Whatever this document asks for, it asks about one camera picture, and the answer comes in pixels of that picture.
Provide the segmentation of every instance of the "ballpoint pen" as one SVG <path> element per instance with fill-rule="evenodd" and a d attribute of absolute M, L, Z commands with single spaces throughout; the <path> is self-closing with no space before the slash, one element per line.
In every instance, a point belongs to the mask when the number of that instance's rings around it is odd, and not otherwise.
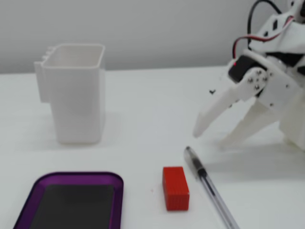
<path fill-rule="evenodd" d="M 193 171 L 194 175 L 200 178 L 203 186 L 205 187 L 227 228 L 239 229 L 239 226 L 235 222 L 228 207 L 225 205 L 223 199 L 219 195 L 197 154 L 189 146 L 184 151 L 184 158 L 190 169 Z"/>

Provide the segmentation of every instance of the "red wire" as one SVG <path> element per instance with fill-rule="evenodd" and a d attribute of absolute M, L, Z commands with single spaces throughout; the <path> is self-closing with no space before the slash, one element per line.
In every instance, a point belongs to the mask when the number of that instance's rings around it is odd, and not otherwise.
<path fill-rule="evenodd" d="M 255 35 L 246 35 L 246 36 L 243 36 L 243 37 L 239 37 L 237 38 L 235 41 L 234 41 L 234 44 L 233 44 L 233 59 L 236 58 L 236 46 L 237 46 L 237 43 L 241 40 L 241 39 L 251 39 L 251 40 L 255 40 L 255 41 L 260 41 L 260 42 L 268 42 L 268 41 L 271 41 L 273 40 L 274 38 L 278 37 L 284 30 L 284 27 L 286 25 L 288 25 L 289 23 L 292 22 L 293 20 L 293 16 L 289 16 L 283 26 L 283 29 L 282 31 L 280 31 L 277 35 L 274 35 L 272 37 L 268 37 L 268 38 L 265 38 L 265 37 L 258 37 L 258 36 L 255 36 Z"/>

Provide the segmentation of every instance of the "purple rim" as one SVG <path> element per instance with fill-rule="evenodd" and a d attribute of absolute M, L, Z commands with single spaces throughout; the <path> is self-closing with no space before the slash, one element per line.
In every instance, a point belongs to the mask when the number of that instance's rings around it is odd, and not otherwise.
<path fill-rule="evenodd" d="M 110 172 L 58 172 L 42 176 L 34 183 L 13 229 L 30 228 L 44 190 L 49 185 L 113 185 L 109 229 L 120 229 L 124 182 L 119 175 Z"/>

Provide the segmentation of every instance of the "white plastic container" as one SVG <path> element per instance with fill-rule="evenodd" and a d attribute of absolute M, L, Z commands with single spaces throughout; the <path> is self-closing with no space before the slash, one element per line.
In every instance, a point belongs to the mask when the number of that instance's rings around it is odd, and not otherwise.
<path fill-rule="evenodd" d="M 105 123 L 105 47 L 61 44 L 35 62 L 41 101 L 50 103 L 57 140 L 100 141 Z"/>

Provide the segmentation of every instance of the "pen clip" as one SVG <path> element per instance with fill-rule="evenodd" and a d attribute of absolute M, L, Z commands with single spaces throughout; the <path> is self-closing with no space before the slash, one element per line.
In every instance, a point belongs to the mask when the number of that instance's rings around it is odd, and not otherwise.
<path fill-rule="evenodd" d="M 194 159 L 198 158 L 196 153 L 192 150 L 192 148 L 190 148 L 189 146 L 185 148 L 184 150 L 184 159 L 188 165 L 188 167 L 190 168 L 191 172 L 193 173 L 193 175 L 195 176 L 196 179 L 199 178 L 198 176 L 198 169 L 194 166 Z"/>

